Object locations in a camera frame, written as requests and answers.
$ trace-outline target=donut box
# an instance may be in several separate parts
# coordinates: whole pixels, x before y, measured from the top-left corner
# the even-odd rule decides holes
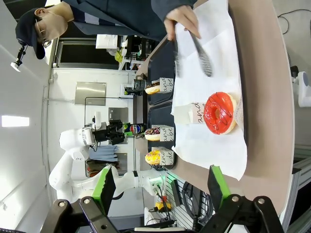
[[[174,121],[178,124],[203,124],[205,103],[192,102],[174,107]]]
[[[160,142],[174,141],[174,127],[168,125],[152,125],[152,128],[160,128]]]
[[[151,151],[160,151],[160,165],[169,166],[174,164],[174,152],[165,147],[152,147]]]
[[[174,79],[160,78],[160,93],[172,92]]]

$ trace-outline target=tray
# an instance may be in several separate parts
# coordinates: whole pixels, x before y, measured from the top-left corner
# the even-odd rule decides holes
[[[174,116],[171,115],[172,103],[167,102],[151,107],[148,112],[148,123],[147,128],[151,128],[152,125],[168,125],[175,128]],[[175,146],[175,135],[174,141],[172,142],[160,142],[160,141],[148,141],[148,152],[151,151],[152,147],[165,147],[169,150]],[[172,169],[177,160],[177,155],[174,153],[174,164],[170,166],[164,166],[166,169]]]
[[[147,80],[155,81],[159,78],[175,79],[174,45],[171,41],[164,41],[162,46],[152,55],[148,63]],[[173,98],[173,92],[167,94],[148,95],[150,105],[164,103]]]
[[[229,9],[228,13],[232,19],[233,23],[233,28],[234,28],[234,34],[235,34],[235,39],[236,39],[236,44],[237,44],[237,52],[238,52],[238,60],[239,60],[239,70],[240,70],[240,80],[241,80],[241,91],[242,91],[242,102],[243,102],[243,122],[244,122],[244,141],[246,143],[246,146],[248,146],[248,118],[247,118],[247,101],[246,101],[246,88],[245,88],[245,74],[244,74],[244,68],[243,68],[243,63],[242,63],[242,58],[241,58],[241,45],[239,44],[239,39],[238,39],[238,33],[235,28],[235,21],[234,18],[232,17],[232,10],[230,8],[229,4]]]

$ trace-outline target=white paper sheet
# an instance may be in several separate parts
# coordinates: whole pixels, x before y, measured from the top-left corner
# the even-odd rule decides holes
[[[213,77],[201,70],[189,32],[176,26],[182,77],[175,78],[172,115],[175,106],[206,102],[215,92],[226,92],[239,102],[240,72],[234,28],[226,0],[209,0],[194,11],[199,20],[200,40],[213,65]],[[243,130],[237,125],[226,135],[213,134],[205,124],[176,124],[178,156],[205,168],[220,166],[223,174],[241,179],[246,169],[247,149]]]

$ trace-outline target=stainless steel panel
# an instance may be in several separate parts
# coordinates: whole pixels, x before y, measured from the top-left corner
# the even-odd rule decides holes
[[[106,99],[102,99],[106,97],[106,87],[106,83],[77,82],[74,103],[84,105],[86,97],[95,97],[87,98],[86,105],[106,105]]]
[[[108,108],[108,119],[128,123],[128,108]]]

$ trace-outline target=donut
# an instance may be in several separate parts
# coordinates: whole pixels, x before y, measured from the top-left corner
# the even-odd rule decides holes
[[[145,92],[148,95],[157,93],[159,91],[160,91],[160,82],[152,83],[152,84],[146,86],[146,89],[145,89]]]
[[[229,133],[235,126],[233,113],[237,102],[225,92],[211,95],[204,107],[204,121],[214,134]]]
[[[159,165],[160,164],[160,151],[154,150],[145,155],[145,160],[150,165]]]
[[[145,138],[148,141],[160,141],[160,128],[147,129],[145,131]]]

